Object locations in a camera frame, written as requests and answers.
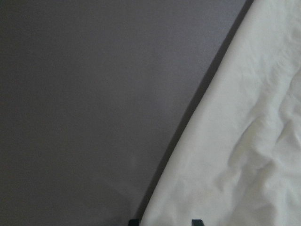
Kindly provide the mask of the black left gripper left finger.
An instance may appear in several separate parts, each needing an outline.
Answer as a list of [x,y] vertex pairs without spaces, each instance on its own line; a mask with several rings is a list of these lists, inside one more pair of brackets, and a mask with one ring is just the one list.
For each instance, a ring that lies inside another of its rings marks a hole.
[[130,219],[128,222],[128,226],[139,226],[140,219]]

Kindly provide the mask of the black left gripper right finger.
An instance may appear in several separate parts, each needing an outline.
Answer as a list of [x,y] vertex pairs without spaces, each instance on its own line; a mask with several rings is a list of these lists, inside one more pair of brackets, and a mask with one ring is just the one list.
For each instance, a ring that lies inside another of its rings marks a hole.
[[201,219],[192,219],[191,225],[192,226],[205,226],[203,220],[201,220]]

